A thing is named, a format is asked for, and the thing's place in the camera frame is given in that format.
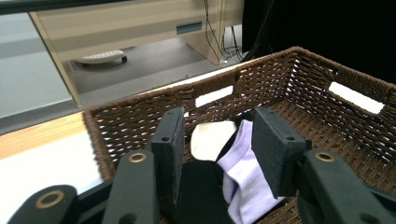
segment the floor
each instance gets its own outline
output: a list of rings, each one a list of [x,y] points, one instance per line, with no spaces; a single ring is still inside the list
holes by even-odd
[[[235,26],[234,30],[236,45],[241,46],[242,26]],[[119,61],[84,68],[72,62],[82,104],[77,106],[74,101],[68,101],[0,119],[0,135],[239,63],[231,28],[225,30],[223,43],[220,65],[214,65],[190,48],[185,37],[123,49],[127,63]]]

